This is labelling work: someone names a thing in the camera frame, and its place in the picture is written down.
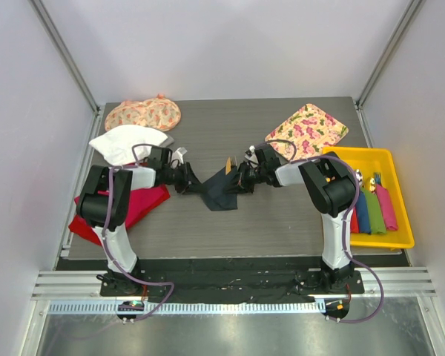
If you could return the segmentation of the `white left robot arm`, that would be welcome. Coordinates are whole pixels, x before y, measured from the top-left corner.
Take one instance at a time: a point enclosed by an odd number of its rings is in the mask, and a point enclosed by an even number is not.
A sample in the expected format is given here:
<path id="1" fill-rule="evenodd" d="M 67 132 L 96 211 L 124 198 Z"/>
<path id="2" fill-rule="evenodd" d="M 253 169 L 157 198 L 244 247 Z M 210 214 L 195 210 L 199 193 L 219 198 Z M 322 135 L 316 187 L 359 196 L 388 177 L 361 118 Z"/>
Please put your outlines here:
<path id="1" fill-rule="evenodd" d="M 79 195 L 76 214 L 96 233 L 105 251 L 108 269 L 120 274 L 117 286 L 128 296 L 138 294 L 143 286 L 142 276 L 134 272 L 139 259 L 131 248 L 125 227 L 131 192 L 160 185 L 172 185 L 179 194 L 202 191 L 202 183 L 189 163 L 175 168 L 169 164 L 158 168 L 93 165 Z"/>

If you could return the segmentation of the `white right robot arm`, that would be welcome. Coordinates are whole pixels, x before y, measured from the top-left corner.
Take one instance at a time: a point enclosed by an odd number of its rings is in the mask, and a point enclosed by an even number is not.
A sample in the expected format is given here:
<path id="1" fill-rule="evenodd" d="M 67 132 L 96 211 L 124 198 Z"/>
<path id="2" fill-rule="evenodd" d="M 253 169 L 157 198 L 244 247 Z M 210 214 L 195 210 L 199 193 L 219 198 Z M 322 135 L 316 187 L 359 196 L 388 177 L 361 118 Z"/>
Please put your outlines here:
<path id="1" fill-rule="evenodd" d="M 286 164 L 263 149 L 254 153 L 257 161 L 248 160 L 241 164 L 224 186 L 224 192 L 252 193 L 257 184 L 275 188 L 304 185 L 323 223 L 318 286 L 330 293 L 340 291 L 355 271 L 350 249 L 350 224 L 360 189 L 353 170 L 335 153 Z"/>

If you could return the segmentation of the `dark blue paper napkin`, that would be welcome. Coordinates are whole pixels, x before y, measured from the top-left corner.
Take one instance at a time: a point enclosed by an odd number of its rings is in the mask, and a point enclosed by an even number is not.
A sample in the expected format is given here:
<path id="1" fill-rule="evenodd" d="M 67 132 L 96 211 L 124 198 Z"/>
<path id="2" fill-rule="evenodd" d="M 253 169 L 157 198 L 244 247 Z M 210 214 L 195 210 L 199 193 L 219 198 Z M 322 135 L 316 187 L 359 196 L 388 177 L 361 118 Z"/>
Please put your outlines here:
<path id="1" fill-rule="evenodd" d="M 201 197 L 210 211 L 237 210 L 237 195 L 225 191 L 225 187 L 235 178 L 236 173 L 237 168 L 235 167 L 228 174 L 222 168 L 211 178 L 204 181 Z"/>

